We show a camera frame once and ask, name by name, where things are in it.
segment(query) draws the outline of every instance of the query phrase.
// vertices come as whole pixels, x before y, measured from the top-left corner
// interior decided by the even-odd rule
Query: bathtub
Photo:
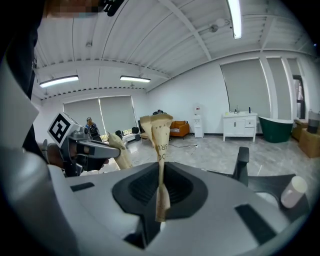
[[[272,119],[259,116],[263,137],[267,142],[280,143],[289,140],[293,120]]]

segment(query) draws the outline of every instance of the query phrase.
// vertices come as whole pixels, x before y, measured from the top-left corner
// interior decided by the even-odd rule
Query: marble floor
[[[320,158],[308,158],[294,139],[284,143],[269,143],[257,136],[255,142],[248,138],[226,138],[223,142],[222,136],[195,138],[189,135],[185,139],[173,138],[169,144],[166,161],[227,174],[234,171],[239,147],[248,147],[250,158],[247,169],[250,176],[296,174],[308,184],[306,195],[311,205],[318,197]],[[128,151],[134,166],[157,161],[156,151],[148,140],[143,143],[141,140],[130,142]],[[109,164],[99,172],[84,172],[83,175],[117,170],[117,164],[110,159]]]

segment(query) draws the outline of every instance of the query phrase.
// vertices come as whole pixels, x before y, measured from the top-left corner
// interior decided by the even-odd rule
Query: roller shade
[[[287,60],[288,60],[292,75],[301,75],[297,59],[288,58]]]
[[[87,118],[91,118],[98,127],[100,135],[105,134],[98,98],[64,104],[64,112],[82,126],[87,124]]]
[[[287,75],[281,58],[268,58],[272,72],[276,98],[278,102],[278,119],[291,120],[291,99]]]
[[[233,62],[221,66],[229,98],[230,111],[258,113],[270,117],[270,100],[265,74],[259,59]]]
[[[100,98],[100,106],[107,132],[115,133],[137,126],[131,96]]]

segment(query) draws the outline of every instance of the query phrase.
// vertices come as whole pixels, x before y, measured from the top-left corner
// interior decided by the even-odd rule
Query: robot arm
[[[120,155],[118,148],[103,142],[91,140],[89,131],[64,112],[59,113],[51,123],[48,133],[60,148],[65,174],[79,176],[83,171],[100,169],[106,159]],[[70,155],[70,148],[76,144],[77,155]]]

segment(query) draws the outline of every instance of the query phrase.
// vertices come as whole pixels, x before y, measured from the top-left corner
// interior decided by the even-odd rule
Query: ceiling
[[[275,0],[240,0],[242,38],[230,24],[227,0],[125,0],[113,17],[44,19],[35,47],[33,96],[45,100],[104,88],[149,91],[212,60],[249,51],[312,53],[313,43],[294,15]],[[79,81],[41,88],[39,83],[78,75]],[[142,76],[150,83],[121,81]]]

